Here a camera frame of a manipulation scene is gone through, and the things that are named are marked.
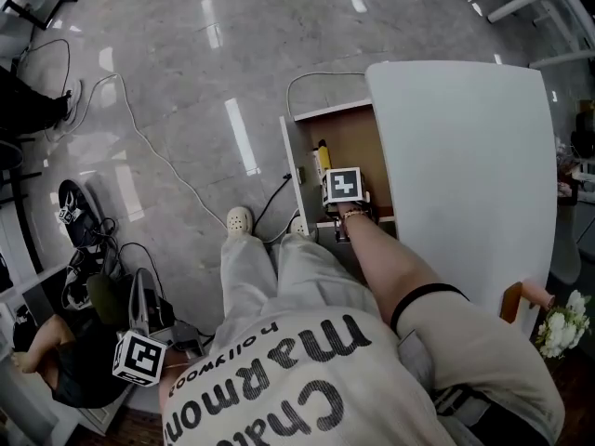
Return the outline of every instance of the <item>wooden floor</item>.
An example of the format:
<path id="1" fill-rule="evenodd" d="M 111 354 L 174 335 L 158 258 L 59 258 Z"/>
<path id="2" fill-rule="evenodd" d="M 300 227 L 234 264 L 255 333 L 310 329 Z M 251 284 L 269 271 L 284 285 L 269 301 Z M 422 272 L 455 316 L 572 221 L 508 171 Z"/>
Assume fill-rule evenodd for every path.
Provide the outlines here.
<path id="1" fill-rule="evenodd" d="M 566 407 L 561 446 L 595 445 L 595 362 L 582 350 L 569 350 L 561 361 L 548 367 Z M 157 446 L 163 444 L 161 416 L 122 408 L 107 438 L 79 426 L 69 446 Z"/>
<path id="2" fill-rule="evenodd" d="M 159 446 L 163 443 L 161 415 L 121 408 L 106 438 L 78 426 L 68 446 Z"/>
<path id="3" fill-rule="evenodd" d="M 548 362 L 560 391 L 566 420 L 558 445 L 595 445 L 595 362 L 579 348 L 561 361 Z"/>

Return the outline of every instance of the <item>bracelet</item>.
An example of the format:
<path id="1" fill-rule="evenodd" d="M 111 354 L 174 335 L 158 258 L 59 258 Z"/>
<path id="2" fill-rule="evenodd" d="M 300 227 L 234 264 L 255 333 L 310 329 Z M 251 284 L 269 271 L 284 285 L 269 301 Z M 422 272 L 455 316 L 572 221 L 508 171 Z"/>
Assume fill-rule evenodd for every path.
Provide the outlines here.
<path id="1" fill-rule="evenodd" d="M 354 215 L 364 215 L 366 217 L 368 216 L 368 214 L 364 210 L 362 210 L 362 208 L 351 208 L 351 210 L 345 212 L 345 215 L 341 217 L 343 219 L 343 223 L 347 221 L 347 218 Z"/>
<path id="2" fill-rule="evenodd" d="M 165 368 L 165 369 L 168 369 L 168 368 L 187 367 L 187 366 L 189 366 L 189 365 L 191 365 L 189 362 L 186 362 L 186 363 L 176 363 L 175 365 L 167 365 L 167 366 L 166 366 L 166 367 L 164 367 L 164 368 Z"/>

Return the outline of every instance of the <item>black and white marker cube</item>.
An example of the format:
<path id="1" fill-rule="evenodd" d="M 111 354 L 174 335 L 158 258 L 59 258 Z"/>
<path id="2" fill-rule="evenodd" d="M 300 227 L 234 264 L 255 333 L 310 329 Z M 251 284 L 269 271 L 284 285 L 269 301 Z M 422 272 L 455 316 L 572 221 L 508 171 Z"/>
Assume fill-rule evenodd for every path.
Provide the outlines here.
<path id="1" fill-rule="evenodd" d="M 166 349 L 161 342 L 128 331 L 116 346 L 112 374 L 143 387 L 156 385 Z"/>
<path id="2" fill-rule="evenodd" d="M 339 202 L 366 202 L 360 167 L 331 168 L 324 173 L 323 206 Z"/>

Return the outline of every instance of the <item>marble floor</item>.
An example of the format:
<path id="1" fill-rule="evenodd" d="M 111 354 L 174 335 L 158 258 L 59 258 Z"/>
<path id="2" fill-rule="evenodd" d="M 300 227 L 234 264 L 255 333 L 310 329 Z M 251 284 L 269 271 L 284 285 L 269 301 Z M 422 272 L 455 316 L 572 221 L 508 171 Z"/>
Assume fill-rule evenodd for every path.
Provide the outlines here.
<path id="1" fill-rule="evenodd" d="M 465 59 L 526 65 L 555 54 L 524 10 L 491 25 L 484 15 L 508 0 L 79 0 L 64 4 L 34 46 L 70 42 L 71 78 L 91 87 L 112 72 L 126 80 L 139 129 L 221 218 L 237 204 L 259 213 L 288 172 L 279 116 L 287 84 L 304 72 L 363 71 L 374 62 Z M 66 51 L 32 53 L 20 76 L 58 96 Z M 577 98 L 592 98 L 584 62 L 543 71 L 556 132 L 567 136 Z M 294 113 L 364 98 L 358 76 L 312 76 L 292 89 Z M 233 125 L 245 127 L 249 150 Z M 222 321 L 219 248 L 226 233 L 154 157 L 133 129 L 120 82 L 98 88 L 85 122 L 59 143 L 38 134 L 27 148 L 30 225 L 44 267 L 73 248 L 57 220 L 64 178 L 82 180 L 120 243 L 151 251 L 181 319 L 213 332 Z M 296 207 L 289 184 L 258 226 L 270 237 Z M 149 267 L 142 252 L 129 267 Z"/>

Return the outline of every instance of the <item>white table leg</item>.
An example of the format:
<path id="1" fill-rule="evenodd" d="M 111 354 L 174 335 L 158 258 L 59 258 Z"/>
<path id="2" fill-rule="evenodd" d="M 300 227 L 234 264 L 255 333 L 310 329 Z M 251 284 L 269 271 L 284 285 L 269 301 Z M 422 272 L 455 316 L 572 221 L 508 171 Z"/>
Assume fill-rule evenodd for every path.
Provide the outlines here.
<path id="1" fill-rule="evenodd" d="M 540 70 L 546 66 L 587 58 L 595 58 L 595 51 L 589 49 L 585 51 L 576 51 L 575 53 L 566 53 L 565 55 L 554 56 L 553 58 L 541 59 L 540 61 L 534 61 L 530 63 L 529 68 L 533 70 Z"/>
<path id="2" fill-rule="evenodd" d="M 512 0 L 511 2 L 508 2 L 507 4 L 505 4 L 503 7 L 500 7 L 498 10 L 495 10 L 492 13 L 490 13 L 487 16 L 487 19 L 491 23 L 496 23 L 498 20 L 501 20 L 504 17 L 506 17 L 507 15 L 510 15 L 510 13 L 513 13 L 513 12 L 515 12 L 523 7 L 526 7 L 527 5 L 530 5 L 536 1 L 537 0 Z"/>

